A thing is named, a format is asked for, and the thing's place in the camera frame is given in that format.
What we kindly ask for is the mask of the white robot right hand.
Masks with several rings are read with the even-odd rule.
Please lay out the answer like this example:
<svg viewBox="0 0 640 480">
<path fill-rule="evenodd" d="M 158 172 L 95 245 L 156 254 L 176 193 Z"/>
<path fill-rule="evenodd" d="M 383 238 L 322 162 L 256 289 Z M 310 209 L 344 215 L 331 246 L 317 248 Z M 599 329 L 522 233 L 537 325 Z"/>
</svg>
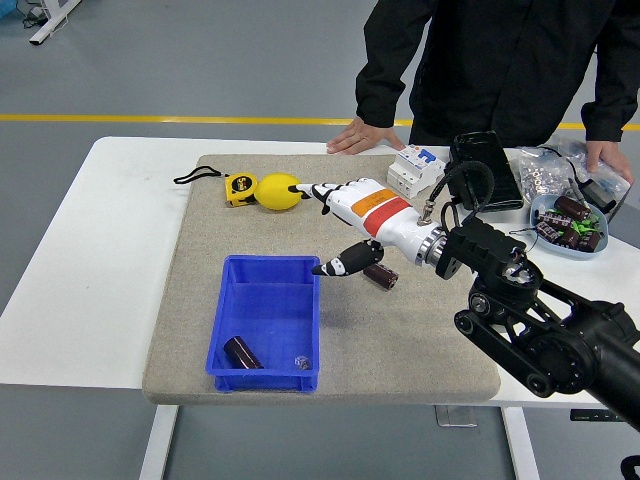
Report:
<svg viewBox="0 0 640 480">
<path fill-rule="evenodd" d="M 378 181 L 363 178 L 346 184 L 297 184 L 288 187 L 303 199 L 323 203 L 322 213 L 331 213 L 354 227 L 365 239 L 337 257 L 312 269 L 315 275 L 344 277 L 380 262 L 386 246 L 397 247 L 417 266 L 436 265 L 437 250 L 445 234 L 436 223 L 421 225 L 420 214 L 404 198 Z"/>
</svg>

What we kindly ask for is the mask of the person's left hand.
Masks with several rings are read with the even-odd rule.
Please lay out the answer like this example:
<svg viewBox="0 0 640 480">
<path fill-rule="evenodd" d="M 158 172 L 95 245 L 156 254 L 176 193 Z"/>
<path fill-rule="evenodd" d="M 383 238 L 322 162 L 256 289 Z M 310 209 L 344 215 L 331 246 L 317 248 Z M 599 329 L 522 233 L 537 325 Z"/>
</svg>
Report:
<svg viewBox="0 0 640 480">
<path fill-rule="evenodd" d="M 617 174 L 630 184 L 635 181 L 630 160 L 619 149 L 616 142 L 610 141 L 587 141 L 587 171 L 596 172 L 599 162 L 602 161 L 611 167 Z"/>
</svg>

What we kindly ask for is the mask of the person's right hand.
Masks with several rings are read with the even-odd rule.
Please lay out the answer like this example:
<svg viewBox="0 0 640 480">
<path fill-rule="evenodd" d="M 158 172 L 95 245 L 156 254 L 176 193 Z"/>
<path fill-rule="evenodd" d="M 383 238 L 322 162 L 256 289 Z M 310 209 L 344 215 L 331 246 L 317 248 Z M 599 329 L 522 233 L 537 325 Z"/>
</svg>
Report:
<svg viewBox="0 0 640 480">
<path fill-rule="evenodd" d="M 374 127 L 366 124 L 360 117 L 355 117 L 340 134 L 326 143 L 326 152 L 355 155 L 374 148 L 382 141 L 395 150 L 405 148 L 392 127 Z"/>
</svg>

